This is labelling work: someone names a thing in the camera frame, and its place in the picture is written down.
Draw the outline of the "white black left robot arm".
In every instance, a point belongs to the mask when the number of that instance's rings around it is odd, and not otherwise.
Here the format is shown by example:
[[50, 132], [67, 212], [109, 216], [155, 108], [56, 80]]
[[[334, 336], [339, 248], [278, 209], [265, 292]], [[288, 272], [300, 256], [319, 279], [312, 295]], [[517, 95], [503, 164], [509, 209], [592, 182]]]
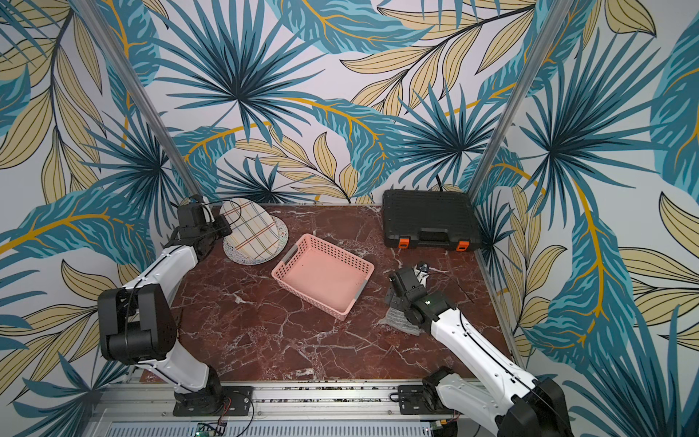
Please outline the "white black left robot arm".
[[150, 371], [185, 410], [214, 413], [225, 403], [220, 378], [178, 340], [169, 297], [209, 256], [230, 226], [200, 195], [178, 206], [178, 226], [162, 253], [131, 282], [98, 297], [99, 346], [108, 361]]

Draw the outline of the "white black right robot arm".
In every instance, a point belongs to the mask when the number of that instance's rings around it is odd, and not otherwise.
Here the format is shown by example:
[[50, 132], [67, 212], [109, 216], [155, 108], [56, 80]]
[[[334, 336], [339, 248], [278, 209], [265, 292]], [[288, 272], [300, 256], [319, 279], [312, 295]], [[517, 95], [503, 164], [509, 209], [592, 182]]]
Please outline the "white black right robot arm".
[[400, 387], [402, 413], [452, 413], [495, 436], [572, 435], [562, 388], [550, 378], [534, 377], [501, 353], [442, 292], [428, 291], [428, 276], [424, 263], [394, 271], [387, 301], [407, 322], [447, 347], [480, 383], [466, 382], [440, 367], [420, 386]]

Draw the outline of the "grey microfibre cloth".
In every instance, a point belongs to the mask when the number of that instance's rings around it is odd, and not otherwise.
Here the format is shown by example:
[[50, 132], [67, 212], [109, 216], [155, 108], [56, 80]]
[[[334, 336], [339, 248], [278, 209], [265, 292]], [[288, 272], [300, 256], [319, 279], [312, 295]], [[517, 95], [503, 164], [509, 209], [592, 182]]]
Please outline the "grey microfibre cloth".
[[380, 319], [379, 324], [387, 325], [397, 331], [401, 331], [403, 333], [413, 336], [419, 336], [422, 334], [422, 329], [419, 326], [416, 326], [409, 322], [408, 319], [405, 317], [405, 314], [402, 311], [395, 308], [389, 308], [385, 316], [382, 319]]

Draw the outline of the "colourful squiggle pattern plate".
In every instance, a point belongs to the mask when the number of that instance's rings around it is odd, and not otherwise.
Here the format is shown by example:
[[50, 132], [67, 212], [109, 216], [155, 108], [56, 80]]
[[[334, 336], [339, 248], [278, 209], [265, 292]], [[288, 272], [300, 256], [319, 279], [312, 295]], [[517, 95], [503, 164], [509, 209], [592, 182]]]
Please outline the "colourful squiggle pattern plate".
[[289, 230], [287, 225], [278, 217], [273, 216], [272, 217], [277, 228], [278, 228], [278, 235], [279, 235], [279, 244], [278, 247], [273, 251], [273, 253], [266, 258], [262, 260], [253, 260], [248, 258], [246, 255], [244, 255], [242, 252], [237, 251], [234, 247], [228, 244], [227, 240], [224, 240], [222, 245], [223, 245], [223, 250], [225, 255], [232, 260], [233, 262], [236, 262], [241, 265], [260, 265], [266, 262], [269, 262], [273, 260], [274, 258], [278, 257], [280, 253], [286, 248], [288, 241], [289, 241]]

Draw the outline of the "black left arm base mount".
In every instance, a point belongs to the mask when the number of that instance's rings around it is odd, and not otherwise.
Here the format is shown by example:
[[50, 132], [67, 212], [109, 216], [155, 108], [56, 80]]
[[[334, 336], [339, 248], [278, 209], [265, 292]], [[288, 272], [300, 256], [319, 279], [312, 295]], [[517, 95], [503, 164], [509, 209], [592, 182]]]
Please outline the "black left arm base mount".
[[220, 393], [202, 389], [196, 393], [175, 393], [175, 417], [247, 416], [250, 411], [252, 386], [222, 386]]

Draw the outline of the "white plaid striped plate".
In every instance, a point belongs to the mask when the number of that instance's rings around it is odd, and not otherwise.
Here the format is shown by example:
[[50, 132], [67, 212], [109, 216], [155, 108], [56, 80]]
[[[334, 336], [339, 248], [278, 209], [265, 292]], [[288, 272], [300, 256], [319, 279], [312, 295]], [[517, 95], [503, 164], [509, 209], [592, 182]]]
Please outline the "white plaid striped plate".
[[248, 258], [262, 260], [278, 247], [278, 228], [271, 215], [256, 202], [245, 198], [224, 201], [220, 216], [231, 226], [231, 234], [224, 240]]

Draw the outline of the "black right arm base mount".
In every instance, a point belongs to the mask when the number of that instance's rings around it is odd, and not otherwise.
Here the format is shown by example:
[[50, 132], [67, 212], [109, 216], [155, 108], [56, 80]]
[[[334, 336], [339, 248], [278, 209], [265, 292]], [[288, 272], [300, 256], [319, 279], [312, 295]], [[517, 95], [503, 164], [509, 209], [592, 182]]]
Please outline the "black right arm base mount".
[[422, 384], [399, 385], [389, 397], [399, 404], [402, 415], [460, 415], [442, 403], [435, 389]]

